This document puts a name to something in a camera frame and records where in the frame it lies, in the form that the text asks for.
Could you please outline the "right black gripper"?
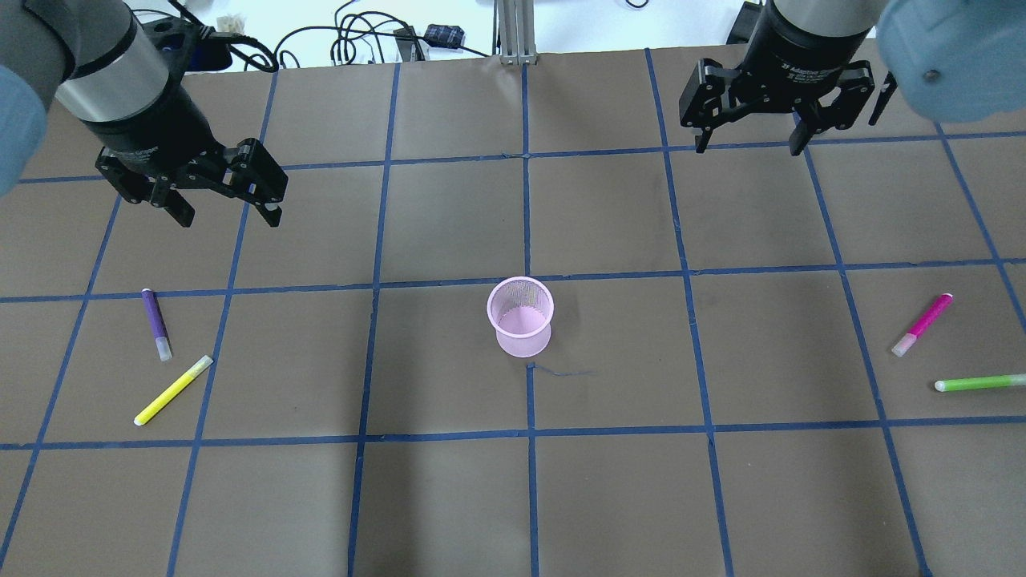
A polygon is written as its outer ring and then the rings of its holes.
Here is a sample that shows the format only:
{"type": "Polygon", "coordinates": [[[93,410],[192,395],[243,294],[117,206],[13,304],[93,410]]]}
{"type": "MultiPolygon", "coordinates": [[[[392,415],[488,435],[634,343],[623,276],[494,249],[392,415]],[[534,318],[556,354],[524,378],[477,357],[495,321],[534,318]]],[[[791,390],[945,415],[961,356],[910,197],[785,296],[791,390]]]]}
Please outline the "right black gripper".
{"type": "Polygon", "coordinates": [[[753,114],[798,113],[792,156],[815,134],[850,128],[875,88],[870,64],[856,59],[868,33],[830,37],[760,20],[733,68],[699,59],[681,95],[681,126],[693,129],[696,153],[706,151],[715,128],[753,114]]]}

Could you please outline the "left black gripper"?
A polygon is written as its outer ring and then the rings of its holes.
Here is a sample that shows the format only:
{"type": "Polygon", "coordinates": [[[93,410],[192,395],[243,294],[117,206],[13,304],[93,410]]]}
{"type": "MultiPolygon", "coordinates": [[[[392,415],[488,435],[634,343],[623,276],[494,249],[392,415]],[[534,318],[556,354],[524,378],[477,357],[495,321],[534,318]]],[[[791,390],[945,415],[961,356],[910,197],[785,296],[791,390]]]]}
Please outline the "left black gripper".
{"type": "Polygon", "coordinates": [[[280,226],[289,176],[256,138],[226,146],[205,120],[98,122],[95,134],[103,144],[95,167],[129,204],[164,209],[189,228],[196,211],[183,191],[210,190],[280,226]]]}

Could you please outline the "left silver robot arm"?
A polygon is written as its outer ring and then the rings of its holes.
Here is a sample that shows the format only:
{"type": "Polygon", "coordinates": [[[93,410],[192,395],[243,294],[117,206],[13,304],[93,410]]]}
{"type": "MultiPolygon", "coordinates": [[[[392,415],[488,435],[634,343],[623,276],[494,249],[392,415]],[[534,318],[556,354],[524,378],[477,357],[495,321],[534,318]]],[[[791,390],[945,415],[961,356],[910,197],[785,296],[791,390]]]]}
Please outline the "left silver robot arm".
{"type": "Polygon", "coordinates": [[[98,138],[95,167],[129,204],[187,228],[195,211],[184,190],[210,190],[279,225],[285,171],[259,139],[220,143],[183,85],[189,72],[226,70],[243,47],[260,51],[256,70],[276,72],[277,59],[253,37],[175,8],[142,23],[123,1],[4,1],[3,193],[40,149],[56,102],[98,138]]]}

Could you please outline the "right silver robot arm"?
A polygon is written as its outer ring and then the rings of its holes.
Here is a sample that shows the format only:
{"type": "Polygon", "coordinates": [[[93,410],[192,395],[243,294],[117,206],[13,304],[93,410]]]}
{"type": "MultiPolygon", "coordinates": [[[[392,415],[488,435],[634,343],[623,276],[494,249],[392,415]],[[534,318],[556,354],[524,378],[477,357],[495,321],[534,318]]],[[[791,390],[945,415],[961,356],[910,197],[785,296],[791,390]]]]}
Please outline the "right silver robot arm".
{"type": "Polygon", "coordinates": [[[679,98],[697,152],[750,115],[798,115],[792,155],[901,92],[917,115],[978,122],[1024,108],[1022,1],[762,1],[743,59],[700,59],[679,98]]]}

